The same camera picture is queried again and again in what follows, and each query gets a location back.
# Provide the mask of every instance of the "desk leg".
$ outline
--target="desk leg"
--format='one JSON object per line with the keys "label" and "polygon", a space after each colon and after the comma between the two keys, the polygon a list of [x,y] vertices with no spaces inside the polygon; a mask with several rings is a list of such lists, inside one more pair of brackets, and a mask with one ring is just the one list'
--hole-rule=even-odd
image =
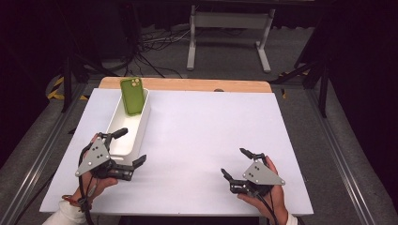
{"label": "desk leg", "polygon": [[191,6],[191,41],[190,51],[188,52],[188,63],[187,70],[193,70],[195,65],[195,51],[196,51],[196,39],[195,39],[195,6]]}
{"label": "desk leg", "polygon": [[264,25],[264,32],[263,32],[263,38],[261,39],[261,41],[256,41],[255,45],[258,51],[258,55],[260,56],[260,60],[261,60],[261,65],[263,66],[263,70],[266,73],[270,73],[271,72],[271,68],[269,66],[269,62],[266,56],[266,52],[264,51],[264,47],[266,46],[266,41],[267,41],[267,37],[269,34],[269,29],[272,26],[272,20],[275,14],[275,9],[271,9],[269,11],[268,14],[268,18],[266,21],[266,24]]}

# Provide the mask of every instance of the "green phone case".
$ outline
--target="green phone case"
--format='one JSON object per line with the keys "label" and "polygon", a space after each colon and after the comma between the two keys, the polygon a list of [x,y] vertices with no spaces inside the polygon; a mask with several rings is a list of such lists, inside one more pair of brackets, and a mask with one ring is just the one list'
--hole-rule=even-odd
{"label": "green phone case", "polygon": [[123,79],[120,81],[120,88],[126,114],[135,115],[141,113],[145,103],[141,79],[139,77]]}

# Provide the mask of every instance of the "smartphone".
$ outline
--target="smartphone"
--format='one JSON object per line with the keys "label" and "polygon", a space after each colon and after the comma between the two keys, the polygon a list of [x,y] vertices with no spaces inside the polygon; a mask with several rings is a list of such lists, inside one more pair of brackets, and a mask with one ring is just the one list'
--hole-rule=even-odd
{"label": "smartphone", "polygon": [[139,77],[120,81],[123,104],[127,115],[140,114],[143,111],[145,98],[143,83]]}

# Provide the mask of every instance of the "gray floor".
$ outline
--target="gray floor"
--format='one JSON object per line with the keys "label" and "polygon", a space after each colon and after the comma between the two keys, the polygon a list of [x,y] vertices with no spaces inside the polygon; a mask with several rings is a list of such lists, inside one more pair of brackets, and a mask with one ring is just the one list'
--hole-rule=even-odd
{"label": "gray floor", "polygon": [[[269,74],[262,71],[253,46],[256,37],[260,37],[256,31],[244,31],[236,37],[221,31],[204,31],[197,39],[194,71],[187,71],[185,68],[189,42],[184,38],[164,50],[149,51],[143,55],[154,66],[172,68],[179,71],[184,78],[273,80],[281,72],[293,70],[293,65],[312,32],[313,29],[271,30],[266,44],[266,53],[272,69]],[[110,67],[114,63],[105,63],[104,66]],[[151,67],[138,61],[137,63],[141,67],[141,72],[132,62],[129,66],[132,74],[143,77],[157,76]],[[160,71],[166,77],[177,77],[172,71],[164,69],[160,69]],[[123,75],[125,70],[119,70],[116,73]],[[363,155],[339,101],[334,95],[332,85],[329,85],[328,92],[328,118],[321,119],[311,98],[314,93],[317,93],[317,88],[314,91],[303,90],[299,85],[299,80],[294,79],[286,85],[272,85],[272,90],[280,104],[283,119],[314,208],[313,215],[303,217],[305,223],[398,224],[398,217],[390,197]],[[99,83],[99,76],[92,76],[84,93],[89,95]],[[285,89],[284,97],[281,88]],[[31,190],[28,201],[59,165],[72,137],[72,134],[68,133],[77,127],[86,102],[86,100],[78,100],[70,112],[54,148],[51,149],[52,153],[46,166],[39,171],[38,180],[32,182],[35,187]],[[47,138],[52,134],[57,119],[63,116],[60,113],[62,106],[62,100],[51,99],[51,103],[29,129],[1,169],[0,215],[10,212],[8,206],[14,200],[24,178],[29,175],[37,155],[46,145]],[[332,137],[337,142],[337,148],[341,150],[340,160],[334,151],[336,145],[333,146],[330,143],[330,135],[325,132],[325,124],[329,125]],[[348,179],[348,183],[346,182],[346,171],[340,169],[342,163],[348,165],[348,171],[353,176],[353,179]],[[350,188],[357,188],[360,195]],[[19,224],[41,224],[49,216],[38,211],[46,190],[45,188],[33,201]],[[365,203],[365,205],[358,206],[357,202]],[[361,212],[366,210],[370,212],[371,216],[363,219]],[[102,215],[94,217],[94,219],[98,219],[99,224],[117,224],[119,217]]]}

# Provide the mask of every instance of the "white box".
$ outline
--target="white box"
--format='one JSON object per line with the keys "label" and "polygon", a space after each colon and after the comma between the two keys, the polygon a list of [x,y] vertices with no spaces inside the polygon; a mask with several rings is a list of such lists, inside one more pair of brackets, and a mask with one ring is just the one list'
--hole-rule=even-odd
{"label": "white box", "polygon": [[131,165],[138,158],[151,109],[147,89],[144,89],[144,98],[145,104],[142,113],[133,116],[125,113],[123,98],[120,97],[118,101],[111,123],[106,131],[113,133],[121,128],[129,130],[124,136],[111,141],[109,153],[117,164]]}

